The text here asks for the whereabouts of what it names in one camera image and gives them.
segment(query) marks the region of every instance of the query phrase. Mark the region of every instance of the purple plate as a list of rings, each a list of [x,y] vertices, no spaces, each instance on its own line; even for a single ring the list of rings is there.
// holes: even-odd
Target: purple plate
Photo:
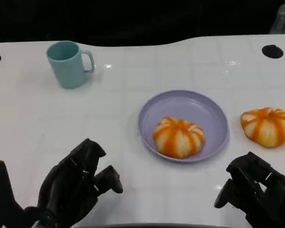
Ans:
[[[194,122],[204,129],[205,144],[198,154],[186,159],[175,159],[157,151],[153,131],[166,116]],[[208,97],[192,91],[173,90],[150,99],[139,114],[138,127],[142,141],[148,149],[176,162],[206,159],[220,152],[229,140],[228,122],[222,109]]]

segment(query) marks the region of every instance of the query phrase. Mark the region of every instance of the white table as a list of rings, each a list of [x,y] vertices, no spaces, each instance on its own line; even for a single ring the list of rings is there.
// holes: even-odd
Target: white table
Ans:
[[[155,47],[93,47],[97,65],[83,87],[59,87],[45,51],[52,42],[0,44],[0,159],[8,166],[21,206],[35,205],[51,167],[86,137],[105,149],[124,194],[108,192],[81,225],[175,222],[250,227],[245,214],[214,200],[234,158],[253,151],[285,175],[285,146],[264,149],[240,127],[243,111],[285,110],[285,35],[194,38]],[[280,59],[261,48],[275,44]],[[84,58],[88,67],[89,61]],[[205,162],[176,164],[148,152],[137,115],[152,96],[171,89],[203,93],[224,110],[230,143]]]

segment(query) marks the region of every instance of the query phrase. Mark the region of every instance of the pumpkin-shaped toy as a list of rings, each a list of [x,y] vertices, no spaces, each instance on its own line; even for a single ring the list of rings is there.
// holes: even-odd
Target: pumpkin-shaped toy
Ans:
[[[157,125],[153,139],[160,153],[183,159],[201,150],[205,135],[195,123],[165,117]]]
[[[281,109],[262,108],[241,115],[245,135],[264,147],[285,143],[285,112]]]

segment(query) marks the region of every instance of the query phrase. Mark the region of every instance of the black metal part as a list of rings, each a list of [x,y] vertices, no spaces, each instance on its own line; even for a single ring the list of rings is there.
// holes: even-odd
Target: black metal part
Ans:
[[[227,167],[231,174],[215,201],[227,202],[246,213],[254,228],[285,228],[285,176],[252,152],[236,158]],[[263,191],[260,184],[266,187]]]
[[[112,166],[94,176],[103,156],[99,144],[85,139],[51,169],[40,188],[38,206],[24,210],[14,199],[6,166],[0,161],[0,228],[30,228],[36,221],[45,228],[69,228],[90,212],[101,194],[110,189],[122,193]]]

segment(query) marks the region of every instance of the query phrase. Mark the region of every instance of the teal mug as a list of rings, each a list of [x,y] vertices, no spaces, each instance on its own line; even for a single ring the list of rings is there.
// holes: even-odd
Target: teal mug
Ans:
[[[85,70],[81,55],[90,57],[92,68]],[[60,41],[47,49],[47,59],[52,66],[55,77],[64,88],[75,88],[87,81],[86,73],[95,71],[92,53],[80,50],[80,47],[72,41]]]

